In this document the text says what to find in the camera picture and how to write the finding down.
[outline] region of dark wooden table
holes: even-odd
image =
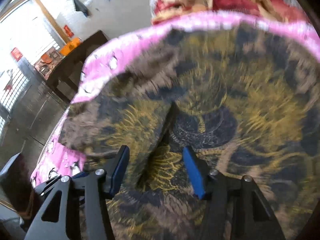
[[[59,82],[65,82],[72,90],[77,92],[78,85],[76,85],[69,76],[74,72],[77,63],[81,62],[83,64],[85,59],[95,49],[105,44],[107,41],[107,36],[101,30],[84,40],[54,68],[48,80],[45,81],[47,86],[52,89],[59,98],[69,104],[70,99],[57,88]]]

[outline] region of blanket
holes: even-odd
[[[186,145],[227,176],[253,176],[290,239],[318,197],[319,67],[295,41],[248,25],[172,30],[71,105],[59,142],[84,152],[87,170],[130,147],[108,201],[116,239],[196,237],[205,202],[181,161]]]
[[[260,16],[279,22],[306,21],[305,13],[283,0],[157,0],[153,25],[197,11],[227,10]]]

